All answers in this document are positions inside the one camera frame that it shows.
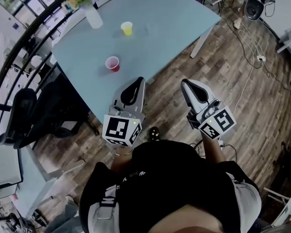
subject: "vase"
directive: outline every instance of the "vase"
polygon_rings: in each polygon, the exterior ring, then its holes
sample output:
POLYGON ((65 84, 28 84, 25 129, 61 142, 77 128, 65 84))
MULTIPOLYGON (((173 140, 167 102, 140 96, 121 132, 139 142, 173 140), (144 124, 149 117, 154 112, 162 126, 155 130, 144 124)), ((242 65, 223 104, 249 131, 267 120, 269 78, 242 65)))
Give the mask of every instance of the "vase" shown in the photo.
POLYGON ((92 5, 82 6, 86 19, 93 29, 98 29, 103 25, 103 21, 98 11, 92 5))

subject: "wall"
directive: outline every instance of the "wall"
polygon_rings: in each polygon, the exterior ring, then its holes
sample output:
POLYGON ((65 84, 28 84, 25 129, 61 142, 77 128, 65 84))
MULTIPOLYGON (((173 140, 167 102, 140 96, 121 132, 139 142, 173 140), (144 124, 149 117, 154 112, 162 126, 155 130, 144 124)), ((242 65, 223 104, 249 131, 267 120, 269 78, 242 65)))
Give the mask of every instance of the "wall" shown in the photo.
POLYGON ((0 33, 17 42, 25 31, 22 24, 0 5, 0 33), (15 23, 19 25, 17 30, 13 28, 15 23))
MULTIPOLYGON (((267 6, 267 14, 272 12, 273 5, 267 6)), ((274 15, 266 17, 263 13, 262 19, 281 37, 291 27, 291 0, 276 0, 274 15)))

